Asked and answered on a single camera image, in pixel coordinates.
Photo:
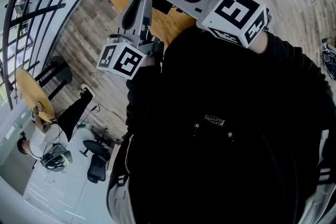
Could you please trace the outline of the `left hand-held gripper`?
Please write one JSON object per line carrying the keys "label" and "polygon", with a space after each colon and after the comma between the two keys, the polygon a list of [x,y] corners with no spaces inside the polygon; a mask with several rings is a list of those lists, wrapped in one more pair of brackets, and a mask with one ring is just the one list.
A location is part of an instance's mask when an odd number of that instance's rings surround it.
{"label": "left hand-held gripper", "polygon": [[137,0],[132,0],[123,13],[122,28],[102,47],[97,69],[132,79],[145,58],[156,56],[161,61],[164,42],[150,33],[151,22],[152,0],[140,0],[138,8]]}

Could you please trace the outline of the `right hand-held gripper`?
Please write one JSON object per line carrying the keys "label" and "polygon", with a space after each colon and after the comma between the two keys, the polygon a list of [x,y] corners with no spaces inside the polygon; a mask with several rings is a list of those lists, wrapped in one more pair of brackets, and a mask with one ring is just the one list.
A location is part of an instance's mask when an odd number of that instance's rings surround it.
{"label": "right hand-held gripper", "polygon": [[261,0],[167,0],[214,37],[248,48],[267,21]]}

